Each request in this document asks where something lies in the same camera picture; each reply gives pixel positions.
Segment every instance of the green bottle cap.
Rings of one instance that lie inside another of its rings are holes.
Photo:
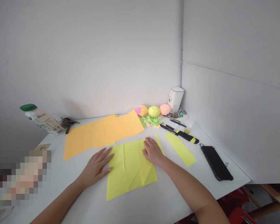
[[[20,107],[22,111],[32,111],[35,110],[36,108],[37,106],[35,106],[34,104],[26,104]]]

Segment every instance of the yellow paper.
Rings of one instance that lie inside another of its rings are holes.
[[[187,167],[196,162],[195,157],[176,135],[172,134],[171,132],[167,132],[165,136]]]
[[[144,139],[124,144],[127,192],[158,180],[155,166],[143,155]]]
[[[113,143],[111,143],[109,145],[106,145],[106,146],[111,146],[111,145],[115,145],[115,144],[116,144],[116,142],[113,142]]]
[[[135,142],[124,144],[124,161],[126,167],[127,186],[126,192],[142,186],[140,176],[140,164]]]
[[[141,121],[136,111],[133,110],[124,116],[115,117],[106,125],[102,124],[96,131],[96,140],[93,146],[96,149],[111,142],[136,135],[142,131],[144,131],[144,128]]]
[[[156,133],[155,133],[155,137],[156,137],[156,142],[158,143],[158,146],[160,147],[160,149],[161,149],[161,151],[162,151],[162,153],[163,153],[163,155],[164,155],[164,151],[163,151],[163,148],[162,148],[162,146],[161,146],[159,137],[158,137],[158,135],[157,135]]]
[[[136,111],[116,117],[110,115],[98,121],[70,130],[66,135],[63,160],[91,147],[99,148],[144,131]]]
[[[113,158],[109,162],[112,171],[108,174],[107,198],[109,201],[119,195],[125,193],[126,190],[126,174],[124,165],[124,145],[114,146],[110,154],[114,153]]]

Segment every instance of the peach origami ball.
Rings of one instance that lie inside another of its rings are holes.
[[[171,111],[171,107],[168,104],[162,104],[160,106],[161,115],[168,115]]]
[[[151,117],[158,117],[159,114],[160,114],[160,110],[157,106],[151,106],[149,109],[148,109],[148,114],[149,116]]]
[[[137,107],[136,113],[140,117],[145,117],[147,115],[147,107],[140,105],[139,107]]]

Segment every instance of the bottle label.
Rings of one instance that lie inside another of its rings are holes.
[[[56,119],[50,117],[48,114],[43,113],[37,116],[33,122],[40,128],[46,130],[51,135],[60,134],[64,131],[64,128],[56,121]]]

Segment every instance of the plastic bottle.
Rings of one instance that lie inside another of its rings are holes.
[[[55,118],[39,110],[34,104],[23,105],[20,109],[26,112],[25,115],[29,120],[53,136],[61,135],[65,131]]]

